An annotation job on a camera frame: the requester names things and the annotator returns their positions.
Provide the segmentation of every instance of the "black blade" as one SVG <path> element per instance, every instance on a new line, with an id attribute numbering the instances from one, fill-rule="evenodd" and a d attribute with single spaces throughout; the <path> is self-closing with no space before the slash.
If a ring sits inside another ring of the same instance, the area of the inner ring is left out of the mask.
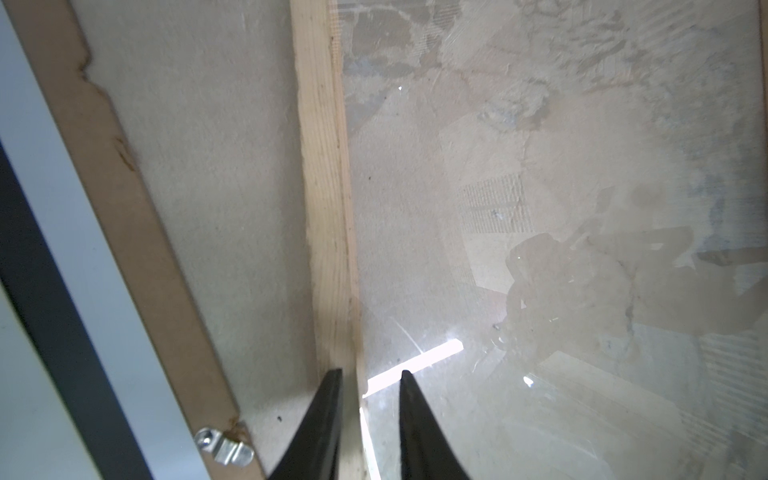
<path id="1" fill-rule="evenodd" d="M 403 480 L 469 480 L 408 370 L 400 378 L 400 462 Z"/>
<path id="2" fill-rule="evenodd" d="M 341 434 L 341 369 L 323 377 L 270 480 L 333 480 Z"/>

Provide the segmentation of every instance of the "glass sheet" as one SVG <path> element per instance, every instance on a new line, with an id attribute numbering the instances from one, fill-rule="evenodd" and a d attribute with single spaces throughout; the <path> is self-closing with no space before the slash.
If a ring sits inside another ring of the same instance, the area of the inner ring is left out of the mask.
<path id="1" fill-rule="evenodd" d="M 406 361 L 476 479 L 765 478 L 757 2 L 338 9 L 381 478 Z"/>

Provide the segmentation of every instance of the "wood grain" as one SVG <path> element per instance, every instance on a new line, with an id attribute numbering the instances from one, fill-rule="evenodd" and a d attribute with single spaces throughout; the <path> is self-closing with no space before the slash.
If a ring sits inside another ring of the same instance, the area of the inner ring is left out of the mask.
<path id="1" fill-rule="evenodd" d="M 144 322 L 190 433 L 236 428 L 239 410 L 66 0 L 4 0 L 8 14 Z M 264 478 L 258 461 L 213 480 Z"/>
<path id="2" fill-rule="evenodd" d="M 344 370 L 339 478 L 368 478 L 359 421 L 360 308 L 336 3 L 291 0 L 318 370 Z"/>

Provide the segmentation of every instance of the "metal clip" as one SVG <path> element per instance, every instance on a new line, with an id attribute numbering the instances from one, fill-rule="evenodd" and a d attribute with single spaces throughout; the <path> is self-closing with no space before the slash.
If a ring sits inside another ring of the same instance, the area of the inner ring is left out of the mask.
<path id="1" fill-rule="evenodd" d="M 220 430 L 203 427 L 194 435 L 195 445 L 202 452 L 209 452 L 221 465 L 244 467 L 253 460 L 253 447 L 228 439 Z"/>

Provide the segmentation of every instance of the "wooden stud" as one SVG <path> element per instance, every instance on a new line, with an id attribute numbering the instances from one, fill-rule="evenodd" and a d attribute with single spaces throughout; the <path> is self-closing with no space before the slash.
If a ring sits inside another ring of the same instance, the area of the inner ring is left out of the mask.
<path id="1" fill-rule="evenodd" d="M 291 0 L 319 373 L 344 371 L 339 478 L 367 478 L 359 421 L 360 308 L 336 3 Z"/>

